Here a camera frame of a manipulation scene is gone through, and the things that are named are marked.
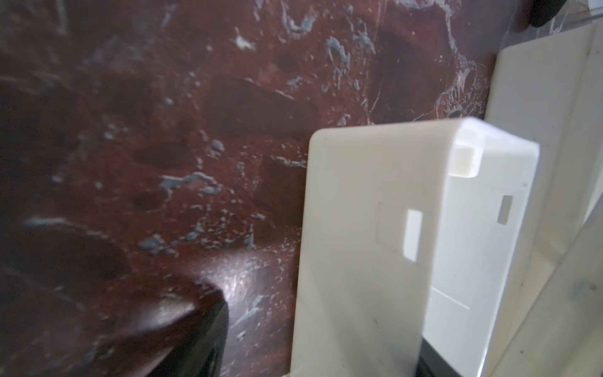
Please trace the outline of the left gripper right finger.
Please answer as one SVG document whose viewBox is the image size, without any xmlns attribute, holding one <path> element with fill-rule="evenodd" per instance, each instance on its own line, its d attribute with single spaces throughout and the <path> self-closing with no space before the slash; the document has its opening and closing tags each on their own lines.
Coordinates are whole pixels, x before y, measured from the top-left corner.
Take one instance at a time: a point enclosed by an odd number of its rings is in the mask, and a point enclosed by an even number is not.
<svg viewBox="0 0 603 377">
<path fill-rule="evenodd" d="M 460 374 L 423 339 L 416 377 L 460 377 Z"/>
</svg>

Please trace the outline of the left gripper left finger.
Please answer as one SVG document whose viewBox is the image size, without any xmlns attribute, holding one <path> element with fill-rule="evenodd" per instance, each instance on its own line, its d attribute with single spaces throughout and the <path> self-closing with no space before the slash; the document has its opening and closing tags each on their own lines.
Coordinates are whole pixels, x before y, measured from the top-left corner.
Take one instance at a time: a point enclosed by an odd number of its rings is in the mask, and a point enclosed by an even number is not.
<svg viewBox="0 0 603 377">
<path fill-rule="evenodd" d="M 218 376 L 229 331 L 229 305 L 221 289 L 203 282 L 180 292 L 164 291 L 145 300 L 146 331 L 164 331 L 156 340 L 169 347 L 150 376 Z"/>
</svg>

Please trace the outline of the white wrap dispenser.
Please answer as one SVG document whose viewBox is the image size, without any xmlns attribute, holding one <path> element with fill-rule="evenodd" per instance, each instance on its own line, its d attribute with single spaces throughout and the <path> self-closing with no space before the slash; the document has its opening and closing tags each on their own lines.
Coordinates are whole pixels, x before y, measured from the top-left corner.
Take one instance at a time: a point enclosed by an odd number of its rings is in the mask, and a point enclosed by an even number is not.
<svg viewBox="0 0 603 377">
<path fill-rule="evenodd" d="M 293 376 L 412 376 L 424 343 L 479 376 L 540 147 L 475 118 L 309 142 Z"/>
<path fill-rule="evenodd" d="M 540 159 L 483 375 L 490 375 L 602 194 L 602 23 L 497 57 L 485 119 Z"/>
</svg>

